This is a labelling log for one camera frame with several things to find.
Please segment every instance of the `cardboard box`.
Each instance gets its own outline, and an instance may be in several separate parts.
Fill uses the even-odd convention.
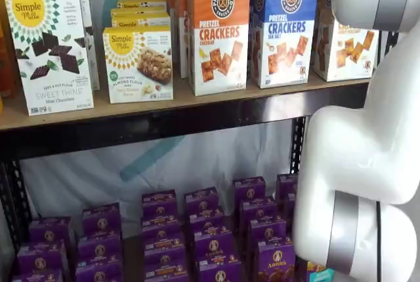
[[[254,281],[293,281],[295,251],[289,237],[260,241],[255,251]]]
[[[76,282],[111,281],[122,276],[123,266],[117,254],[81,261],[76,268]]]
[[[194,233],[194,256],[214,257],[234,252],[232,231],[226,226],[216,226]]]
[[[83,236],[77,244],[80,260],[94,257],[122,255],[121,234],[119,232],[97,232]]]
[[[188,77],[188,25],[186,0],[175,0],[175,43],[178,47],[179,71],[181,78]]]
[[[143,217],[141,226],[143,241],[161,239],[181,231],[177,213]]]
[[[185,258],[184,234],[176,233],[162,239],[143,242],[144,264],[168,264]]]
[[[121,232],[119,203],[83,210],[82,226],[85,235],[103,231]]]
[[[6,5],[29,115],[93,108],[80,0],[6,0]]]
[[[184,204],[186,215],[217,208],[219,206],[219,195],[216,187],[186,193]]]
[[[98,72],[98,62],[96,59],[96,46],[95,46],[95,37],[94,29],[92,23],[91,15],[91,0],[80,0],[81,3],[81,13],[83,17],[83,26],[85,27],[85,37],[87,44],[85,45],[87,56],[89,58],[89,71],[91,74],[92,86],[94,90],[99,90],[99,72]]]
[[[111,104],[173,99],[169,26],[106,28],[103,37]]]
[[[188,0],[195,95],[246,87],[249,0]]]
[[[315,10],[316,0],[254,0],[252,70],[260,88],[308,81]]]

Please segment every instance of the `cheddar pretzel crackers box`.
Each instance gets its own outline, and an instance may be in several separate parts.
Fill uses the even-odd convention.
[[[188,0],[194,94],[246,87],[249,0]]]
[[[262,89],[308,81],[316,0],[254,0],[252,71]]]

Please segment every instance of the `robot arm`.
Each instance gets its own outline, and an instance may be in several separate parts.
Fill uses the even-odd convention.
[[[311,119],[293,225],[296,253],[360,281],[405,282],[417,256],[407,203],[420,182],[420,0],[333,0],[342,24],[409,31],[378,67],[365,108],[328,107]]]

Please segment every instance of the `bunny logo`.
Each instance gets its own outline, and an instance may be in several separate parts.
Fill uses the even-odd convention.
[[[224,282],[226,279],[226,273],[224,271],[219,271],[216,273],[216,282]]]
[[[219,249],[219,242],[218,241],[211,241],[209,244],[209,249],[211,251],[217,251]]]

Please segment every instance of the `yellow box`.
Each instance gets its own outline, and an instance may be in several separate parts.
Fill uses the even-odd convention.
[[[159,6],[166,9],[166,0],[118,0],[117,6],[120,9]]]

